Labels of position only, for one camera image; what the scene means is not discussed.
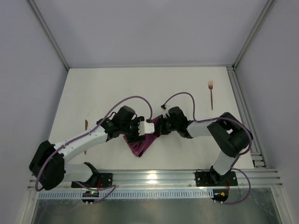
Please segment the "purple cloth napkin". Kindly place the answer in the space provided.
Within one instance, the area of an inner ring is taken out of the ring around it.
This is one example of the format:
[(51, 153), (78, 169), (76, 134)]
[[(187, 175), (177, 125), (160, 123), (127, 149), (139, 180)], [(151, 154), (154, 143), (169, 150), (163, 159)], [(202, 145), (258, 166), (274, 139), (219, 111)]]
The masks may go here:
[[(140, 121), (147, 121), (155, 124), (155, 132), (153, 134), (138, 135), (138, 125)], [(145, 120), (144, 117), (137, 117), (131, 121), (129, 133), (124, 135), (128, 147), (136, 157), (141, 157), (151, 144), (159, 137), (157, 134), (158, 117), (153, 120)]]

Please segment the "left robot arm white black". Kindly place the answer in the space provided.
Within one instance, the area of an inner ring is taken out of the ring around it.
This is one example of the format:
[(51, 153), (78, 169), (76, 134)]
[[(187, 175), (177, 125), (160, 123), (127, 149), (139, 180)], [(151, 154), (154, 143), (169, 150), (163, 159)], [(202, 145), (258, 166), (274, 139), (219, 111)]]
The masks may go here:
[(123, 106), (112, 118), (100, 119), (96, 126), (70, 140), (56, 144), (42, 142), (29, 170), (36, 177), (35, 190), (51, 190), (62, 182), (72, 182), (74, 187), (99, 187), (101, 174), (89, 162), (71, 164), (70, 161), (88, 149), (108, 142), (120, 135), (126, 135), (129, 142), (141, 142), (146, 135), (154, 133), (153, 123), (135, 111)]

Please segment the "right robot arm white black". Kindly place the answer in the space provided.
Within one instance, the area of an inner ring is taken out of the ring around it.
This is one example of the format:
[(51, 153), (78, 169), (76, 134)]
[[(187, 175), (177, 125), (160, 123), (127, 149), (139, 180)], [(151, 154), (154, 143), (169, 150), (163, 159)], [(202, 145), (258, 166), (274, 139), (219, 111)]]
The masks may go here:
[(160, 115), (155, 125), (155, 135), (177, 132), (182, 138), (193, 139), (212, 136), (220, 148), (216, 162), (210, 167), (209, 179), (214, 185), (225, 183), (229, 172), (241, 156), (241, 151), (251, 146), (253, 135), (231, 113), (204, 121), (189, 120), (178, 107)]

